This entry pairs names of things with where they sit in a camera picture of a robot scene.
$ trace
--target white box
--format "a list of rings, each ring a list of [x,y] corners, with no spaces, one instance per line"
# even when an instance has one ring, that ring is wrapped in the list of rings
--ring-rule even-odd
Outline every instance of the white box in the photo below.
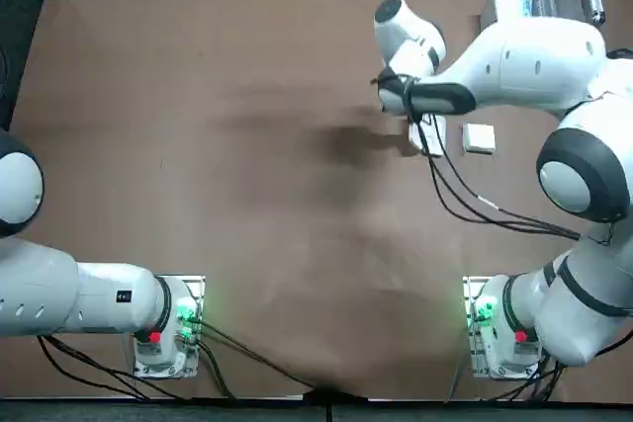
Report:
[[[495,152],[495,128],[485,124],[465,124],[462,128],[462,142],[467,152]]]

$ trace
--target table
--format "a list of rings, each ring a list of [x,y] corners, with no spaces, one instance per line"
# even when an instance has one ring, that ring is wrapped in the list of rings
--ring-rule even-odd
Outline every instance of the table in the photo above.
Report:
[[[304,378],[445,397],[466,351],[462,276],[537,269],[568,244],[441,208],[403,122],[379,113],[369,86],[380,1],[46,0],[12,128],[46,176],[25,237],[77,260],[206,275],[214,323]],[[442,27],[445,66],[476,36],[485,0],[407,2]],[[630,42],[632,3],[604,0],[608,47]],[[496,127],[496,155],[459,153],[465,121]],[[534,170],[555,126],[535,111],[478,111],[449,121],[449,153],[496,203],[578,228]],[[120,336],[67,340],[126,364]],[[2,395],[103,394],[59,376],[31,338],[0,345]],[[305,390],[214,348],[237,394]],[[569,371],[560,397],[631,402],[631,351]],[[217,394],[205,373],[167,387]],[[501,391],[466,377],[457,396]]]

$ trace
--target small white block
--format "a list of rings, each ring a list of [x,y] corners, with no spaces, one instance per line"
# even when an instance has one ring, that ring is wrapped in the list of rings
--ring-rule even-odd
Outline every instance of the small white block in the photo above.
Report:
[[[462,141],[467,152],[495,152],[495,128],[485,124],[466,124],[462,127]]]
[[[435,130],[435,123],[433,122],[433,115],[425,114],[422,116],[422,121],[419,123],[424,133],[424,137],[426,137],[426,142],[428,143],[428,148],[430,149],[431,156],[441,157],[444,155],[442,152],[442,147],[440,145],[440,140],[442,141],[442,145],[446,148],[446,118],[442,118],[441,116],[435,116],[437,120],[437,128],[439,129],[439,136],[437,135],[437,131]],[[422,147],[422,140],[419,137],[419,130],[415,124],[408,125],[408,141],[413,144],[415,148],[421,150],[422,153],[426,153],[426,150]]]

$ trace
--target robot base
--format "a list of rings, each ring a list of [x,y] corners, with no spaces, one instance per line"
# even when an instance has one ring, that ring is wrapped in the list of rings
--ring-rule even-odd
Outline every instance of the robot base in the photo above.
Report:
[[[202,319],[204,276],[160,276],[171,291],[171,313],[159,340],[134,339],[135,376],[148,379],[192,378],[198,372],[200,325],[183,319]]]
[[[523,353],[531,355],[529,358],[514,358],[516,338],[505,321],[502,307],[499,306],[506,281],[507,276],[468,276],[462,280],[471,366],[475,378],[524,380],[538,369],[538,342],[536,346],[531,343],[526,347],[519,347],[524,350]],[[512,347],[510,359],[505,356],[504,351],[508,345]]]
[[[503,287],[507,276],[495,276],[484,285],[474,302],[474,325],[481,334],[489,375],[494,379],[524,380],[538,370],[541,345],[517,338],[503,311]]]

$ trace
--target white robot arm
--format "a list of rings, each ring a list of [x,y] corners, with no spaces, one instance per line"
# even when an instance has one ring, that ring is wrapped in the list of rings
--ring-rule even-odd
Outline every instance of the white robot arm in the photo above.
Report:
[[[543,269],[493,277],[478,302],[492,310],[482,336],[493,376],[525,377],[540,344],[564,365],[586,364],[633,308],[633,62],[607,59],[590,25],[539,17],[489,26],[434,74],[444,39],[404,0],[386,0],[374,25],[383,111],[417,122],[513,105],[561,119],[537,158],[539,181],[557,207],[594,225]]]
[[[35,155],[0,130],[0,336],[131,332],[148,376],[181,376],[188,348],[176,337],[179,316],[183,308],[198,314],[185,283],[131,264],[78,263],[10,237],[34,219],[43,196]]]

